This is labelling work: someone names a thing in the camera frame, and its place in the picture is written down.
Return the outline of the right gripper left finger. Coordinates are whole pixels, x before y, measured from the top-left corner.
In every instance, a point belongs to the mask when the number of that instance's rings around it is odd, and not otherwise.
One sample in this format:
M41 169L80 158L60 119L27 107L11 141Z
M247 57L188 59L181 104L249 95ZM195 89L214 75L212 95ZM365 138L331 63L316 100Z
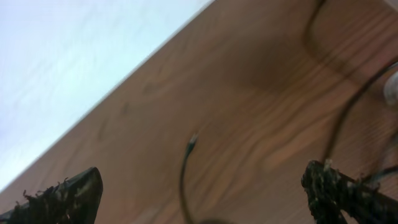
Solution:
M25 202L16 202L14 208L2 213L1 223L94 224L102 193L101 174L97 167L90 167L35 194L24 191Z

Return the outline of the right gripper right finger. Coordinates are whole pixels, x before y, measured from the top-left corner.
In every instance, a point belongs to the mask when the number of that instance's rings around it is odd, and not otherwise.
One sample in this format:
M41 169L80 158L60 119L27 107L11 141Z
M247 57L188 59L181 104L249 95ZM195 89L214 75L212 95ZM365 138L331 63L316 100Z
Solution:
M312 160L305 168L301 185L315 223L346 223L346 212L357 223L397 223L397 201L354 180L329 165Z

